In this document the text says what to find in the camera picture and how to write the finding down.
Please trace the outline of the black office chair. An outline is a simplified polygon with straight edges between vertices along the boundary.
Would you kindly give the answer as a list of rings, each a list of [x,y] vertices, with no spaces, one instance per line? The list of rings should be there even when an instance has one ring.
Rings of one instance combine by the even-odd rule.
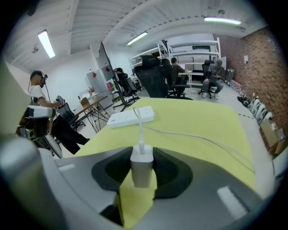
[[[204,69],[203,69],[203,77],[204,77],[204,80],[205,80],[205,77],[206,77],[206,75],[207,75],[206,72],[207,72],[207,70],[208,70],[208,68],[209,68],[209,65],[206,64],[206,62],[205,62],[204,65],[203,65],[203,67],[204,67]],[[210,89],[211,87],[215,87],[214,84],[211,84],[211,85],[209,86],[209,89]],[[211,95],[210,95],[211,92],[210,92],[209,89],[208,89],[208,93],[207,93],[207,94],[209,94],[209,98],[211,98]],[[202,89],[200,90],[200,92],[198,93],[198,95],[200,95],[200,94],[201,94],[201,95],[203,94],[203,86],[202,86]]]
[[[186,85],[176,85],[173,82],[173,79],[171,77],[171,70],[172,70],[171,61],[169,61],[168,59],[165,58],[165,59],[161,60],[161,64],[162,64],[162,71],[163,71],[164,77],[167,81],[167,86],[168,86],[169,91],[172,91],[174,96],[180,97],[184,93],[184,90],[185,90],[187,84]]]
[[[185,85],[168,84],[160,60],[153,55],[141,55],[141,65],[136,66],[134,71],[146,88],[151,98],[170,98],[189,100],[185,96],[177,96],[176,92],[169,92],[173,88],[182,88]]]
[[[126,73],[117,71],[116,72],[118,76],[118,84],[122,88],[122,94],[124,97],[129,98],[128,101],[126,101],[128,104],[132,102],[136,102],[136,100],[139,100],[139,96],[137,95],[137,88],[133,85],[130,78],[128,78],[128,75]]]
[[[62,116],[63,120],[68,122],[68,124],[72,127],[73,130],[77,131],[80,126],[86,126],[86,124],[79,119],[79,115],[75,115],[70,109],[68,103],[66,102],[64,105],[59,107],[57,112]]]

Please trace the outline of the cardboard box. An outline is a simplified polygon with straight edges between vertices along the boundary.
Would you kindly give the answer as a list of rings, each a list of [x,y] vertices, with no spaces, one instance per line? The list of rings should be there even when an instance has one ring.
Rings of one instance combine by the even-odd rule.
[[[274,121],[264,119],[260,124],[260,133],[264,144],[268,149],[278,144],[278,126]]]

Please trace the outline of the wooden desk with black legs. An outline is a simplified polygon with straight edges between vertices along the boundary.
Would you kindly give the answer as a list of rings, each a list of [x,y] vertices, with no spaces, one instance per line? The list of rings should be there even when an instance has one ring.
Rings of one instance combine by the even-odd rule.
[[[82,121],[88,119],[88,122],[96,133],[101,130],[100,122],[108,122],[110,114],[101,106],[100,102],[104,100],[106,96],[92,96],[88,99],[89,104],[82,106],[79,104],[74,110],[75,115],[79,115],[79,119]]]

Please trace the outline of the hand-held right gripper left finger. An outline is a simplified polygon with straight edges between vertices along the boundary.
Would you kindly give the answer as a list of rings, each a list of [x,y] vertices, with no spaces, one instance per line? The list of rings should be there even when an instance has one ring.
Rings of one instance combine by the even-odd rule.
[[[56,166],[72,190],[99,214],[121,208],[120,185],[131,169],[133,148],[57,159]]]

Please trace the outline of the white cabinet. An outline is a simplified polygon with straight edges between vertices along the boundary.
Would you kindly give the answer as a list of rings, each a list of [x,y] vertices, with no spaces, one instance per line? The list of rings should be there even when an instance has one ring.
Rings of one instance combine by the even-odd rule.
[[[97,96],[106,96],[104,100],[100,102],[101,106],[106,109],[113,104],[112,96],[107,88],[105,78],[102,76],[101,71],[92,71],[86,74],[88,82],[91,88],[94,88],[94,92]]]

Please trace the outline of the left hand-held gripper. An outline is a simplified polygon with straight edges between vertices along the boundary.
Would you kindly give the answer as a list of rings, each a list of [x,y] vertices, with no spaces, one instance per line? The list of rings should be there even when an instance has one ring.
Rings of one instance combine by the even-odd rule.
[[[17,127],[17,135],[32,142],[45,139],[52,152],[62,158],[62,150],[54,137],[51,135],[52,119],[56,115],[56,110],[43,106],[28,106],[28,117],[21,118]]]

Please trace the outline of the white USB charger adapter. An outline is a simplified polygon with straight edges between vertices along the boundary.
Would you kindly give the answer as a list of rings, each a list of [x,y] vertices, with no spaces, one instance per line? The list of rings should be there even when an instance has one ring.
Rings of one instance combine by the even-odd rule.
[[[153,148],[144,145],[144,152],[140,152],[139,145],[133,147],[130,156],[131,174],[134,187],[149,188],[153,169]]]

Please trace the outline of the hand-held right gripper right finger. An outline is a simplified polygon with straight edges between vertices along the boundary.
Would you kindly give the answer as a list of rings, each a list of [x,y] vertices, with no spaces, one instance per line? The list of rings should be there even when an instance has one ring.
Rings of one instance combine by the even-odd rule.
[[[154,148],[157,189],[139,230],[240,230],[262,200],[222,167]]]

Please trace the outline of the black display on rolling stand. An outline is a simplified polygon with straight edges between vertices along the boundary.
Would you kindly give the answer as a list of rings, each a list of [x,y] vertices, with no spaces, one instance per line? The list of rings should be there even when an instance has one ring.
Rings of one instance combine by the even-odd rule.
[[[102,71],[102,74],[104,75],[104,78],[106,79],[106,81],[113,80],[114,86],[116,87],[116,93],[118,93],[118,95],[120,97],[121,104],[113,106],[113,109],[121,107],[122,108],[121,112],[123,112],[126,108],[130,107],[134,102],[129,103],[129,104],[126,102],[126,101],[128,101],[129,98],[124,97],[122,94],[122,88],[118,84],[118,80],[119,80],[118,76],[114,72],[114,69],[111,65],[109,58],[108,58],[108,55],[107,55],[107,52],[106,52],[106,49],[104,47],[103,42],[100,43],[99,56],[97,57],[97,63],[98,63],[100,70]]]

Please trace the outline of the long ceiling light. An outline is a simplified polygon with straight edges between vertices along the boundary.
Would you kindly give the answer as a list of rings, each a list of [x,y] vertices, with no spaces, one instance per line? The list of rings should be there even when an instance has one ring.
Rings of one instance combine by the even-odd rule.
[[[228,18],[217,18],[217,17],[204,17],[205,22],[220,22],[228,23],[233,25],[240,25],[242,22],[239,20],[228,19]]]
[[[142,39],[143,37],[145,37],[146,35],[148,34],[148,32],[143,32],[141,34],[139,34],[138,36],[136,36],[135,38],[133,38],[132,40],[130,40],[126,45],[127,46],[130,46],[132,45],[133,43],[135,43],[136,41]]]
[[[42,44],[44,50],[46,51],[47,55],[49,56],[50,59],[55,57],[54,50],[52,48],[47,30],[43,30],[38,34],[38,39],[40,43]]]

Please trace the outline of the row of white round devices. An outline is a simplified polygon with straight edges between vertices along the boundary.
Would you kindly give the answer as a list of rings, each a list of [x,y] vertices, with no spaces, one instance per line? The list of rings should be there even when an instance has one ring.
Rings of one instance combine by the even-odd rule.
[[[256,119],[258,124],[261,124],[262,121],[266,119],[273,119],[272,112],[268,110],[266,105],[260,101],[259,96],[256,96],[255,93],[252,94],[251,100],[245,95],[237,96],[237,100],[252,113],[253,118]]]

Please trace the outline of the white metal shelf rack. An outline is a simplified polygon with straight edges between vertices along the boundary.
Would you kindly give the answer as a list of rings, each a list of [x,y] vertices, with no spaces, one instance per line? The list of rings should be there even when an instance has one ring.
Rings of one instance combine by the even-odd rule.
[[[202,65],[221,58],[220,39],[198,40],[179,44],[167,43],[170,58],[175,57],[178,64],[184,63],[185,69],[193,71],[193,75],[202,76]]]
[[[144,55],[156,56],[158,59],[164,59],[164,58],[170,57],[169,52],[167,52],[164,45],[157,44],[155,48],[141,52],[140,54],[137,54],[129,59],[130,67],[131,67],[133,75],[136,75],[135,70],[134,70],[135,67],[142,65],[141,56],[144,56]]]

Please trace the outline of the white object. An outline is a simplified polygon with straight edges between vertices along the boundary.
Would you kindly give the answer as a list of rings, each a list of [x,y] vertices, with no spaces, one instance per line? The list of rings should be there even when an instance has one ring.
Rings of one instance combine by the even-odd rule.
[[[107,126],[109,128],[118,128],[138,124],[138,110],[135,111],[136,113],[134,110],[129,110],[112,114],[107,122]],[[154,120],[155,113],[151,106],[140,107],[139,112],[143,123]]]

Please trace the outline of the small white table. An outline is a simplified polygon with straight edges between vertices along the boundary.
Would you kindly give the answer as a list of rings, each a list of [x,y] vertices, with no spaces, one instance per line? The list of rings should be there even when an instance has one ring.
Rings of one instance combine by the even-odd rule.
[[[188,76],[188,88],[191,88],[191,85],[192,85],[192,73],[193,73],[193,71],[187,70],[184,73],[179,73],[178,74],[179,77]]]

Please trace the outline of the yellow-green tablecloth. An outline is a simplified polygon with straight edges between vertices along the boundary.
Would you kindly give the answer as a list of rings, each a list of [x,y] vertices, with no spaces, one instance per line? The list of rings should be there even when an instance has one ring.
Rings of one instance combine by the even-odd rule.
[[[155,112],[152,122],[146,125],[165,132],[186,133],[209,138],[237,150],[225,150],[209,141],[179,134],[166,134],[144,128],[144,142],[180,152],[210,163],[214,163],[256,192],[255,170],[247,136],[233,108],[217,103],[195,100],[142,98],[133,106],[151,106]],[[106,126],[85,144],[76,156],[90,155],[119,147],[134,146],[139,141],[139,126],[131,125],[110,129]],[[120,186],[120,197],[124,227],[131,229],[144,217],[153,205],[157,188],[156,175],[152,171],[149,188],[135,188],[131,172]]]

